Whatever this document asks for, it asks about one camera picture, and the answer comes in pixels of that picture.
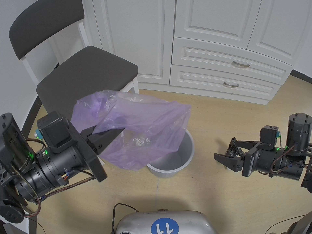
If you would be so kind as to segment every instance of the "drawer handle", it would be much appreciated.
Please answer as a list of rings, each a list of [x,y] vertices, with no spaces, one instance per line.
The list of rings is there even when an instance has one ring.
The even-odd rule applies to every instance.
[[[239,87],[239,84],[237,84],[237,85],[231,85],[231,84],[227,84],[226,82],[224,82],[223,84],[226,85],[226,86],[233,87],[233,88]]]
[[[234,63],[235,65],[239,65],[239,66],[242,66],[242,67],[245,67],[245,68],[250,67],[249,64],[241,64],[241,63],[238,63],[238,62],[236,62],[236,61],[233,61],[233,63]]]

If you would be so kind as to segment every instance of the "logo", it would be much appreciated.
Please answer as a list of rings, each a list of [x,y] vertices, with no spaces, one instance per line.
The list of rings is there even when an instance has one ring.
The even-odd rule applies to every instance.
[[[171,218],[157,219],[151,227],[152,234],[178,234],[179,225]]]

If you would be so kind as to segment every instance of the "plastic bag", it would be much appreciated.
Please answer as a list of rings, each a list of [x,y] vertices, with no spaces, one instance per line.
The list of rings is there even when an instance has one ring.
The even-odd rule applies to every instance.
[[[99,156],[137,171],[178,150],[190,114],[190,105],[104,90],[78,100],[71,122],[78,132],[95,125],[93,133],[125,128]]]

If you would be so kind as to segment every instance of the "wooden floor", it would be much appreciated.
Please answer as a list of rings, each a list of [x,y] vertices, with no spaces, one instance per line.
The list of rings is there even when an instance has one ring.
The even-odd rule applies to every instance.
[[[176,176],[165,179],[155,177],[147,167],[134,172],[106,163],[105,181],[90,181],[43,202],[38,222],[46,234],[109,234],[116,203],[129,204],[139,211],[200,211],[220,234],[264,234],[272,224],[312,210],[312,195],[300,187],[302,176],[300,181],[293,181],[254,172],[246,178],[228,171],[213,158],[215,152],[226,151],[232,137],[258,140],[264,125],[278,126],[285,146],[288,116],[296,112],[312,115],[312,84],[290,76],[266,106],[159,91],[140,93],[192,106],[188,130],[195,142],[193,160]],[[45,114],[41,108],[38,118]],[[71,182],[82,178],[85,175],[78,174]],[[130,212],[119,206],[116,223]],[[286,232],[297,220],[278,224],[268,233]]]

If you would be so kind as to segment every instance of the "gray chair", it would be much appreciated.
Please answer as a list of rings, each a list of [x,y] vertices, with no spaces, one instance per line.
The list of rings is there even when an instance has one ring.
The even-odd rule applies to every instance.
[[[48,113],[58,110],[71,118],[76,100],[102,90],[138,93],[138,67],[102,49],[89,46],[82,23],[81,0],[38,0],[24,10],[10,28],[16,56],[22,60]],[[85,48],[38,82],[25,55],[65,27],[77,23]]]

